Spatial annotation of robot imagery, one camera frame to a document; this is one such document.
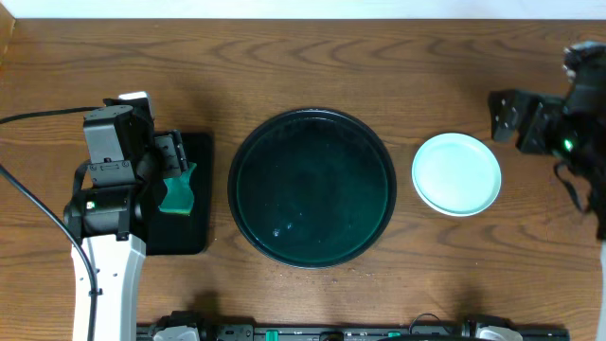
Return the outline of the green scouring sponge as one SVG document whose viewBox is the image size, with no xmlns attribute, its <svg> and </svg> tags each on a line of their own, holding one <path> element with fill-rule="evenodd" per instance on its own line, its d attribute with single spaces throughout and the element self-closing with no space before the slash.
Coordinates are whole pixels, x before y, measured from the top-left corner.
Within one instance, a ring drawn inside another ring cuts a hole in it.
<svg viewBox="0 0 606 341">
<path fill-rule="evenodd" d="M 158 207 L 162 213 L 188 216 L 194 206 L 195 196 L 190 185 L 190 178 L 197 165 L 188 163 L 188 170 L 180 177 L 164 180 L 166 196 Z"/>
</svg>

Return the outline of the pale green plate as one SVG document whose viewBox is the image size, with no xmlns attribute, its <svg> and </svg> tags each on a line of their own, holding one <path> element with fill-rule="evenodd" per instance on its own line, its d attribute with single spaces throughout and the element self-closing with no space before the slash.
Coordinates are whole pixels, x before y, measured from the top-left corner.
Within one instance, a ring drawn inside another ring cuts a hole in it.
<svg viewBox="0 0 606 341">
<path fill-rule="evenodd" d="M 478 214 L 497 199 L 500 165 L 480 140 L 459 133 L 436 135 L 416 152 L 411 178 L 420 199 L 432 209 L 454 217 Z"/>
</svg>

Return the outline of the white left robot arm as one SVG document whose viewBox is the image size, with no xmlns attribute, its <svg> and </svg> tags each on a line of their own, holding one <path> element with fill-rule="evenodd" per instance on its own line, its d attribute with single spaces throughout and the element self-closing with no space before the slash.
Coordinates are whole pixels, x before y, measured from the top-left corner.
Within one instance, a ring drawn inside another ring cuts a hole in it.
<svg viewBox="0 0 606 341">
<path fill-rule="evenodd" d="M 187 215 L 193 209 L 183 139 L 158 133 L 147 93 L 106 99 L 86 114 L 89 158 L 75 172 L 64 209 L 76 240 L 72 337 L 75 340 L 134 340 L 138 284 L 146 241 L 157 212 Z"/>
</svg>

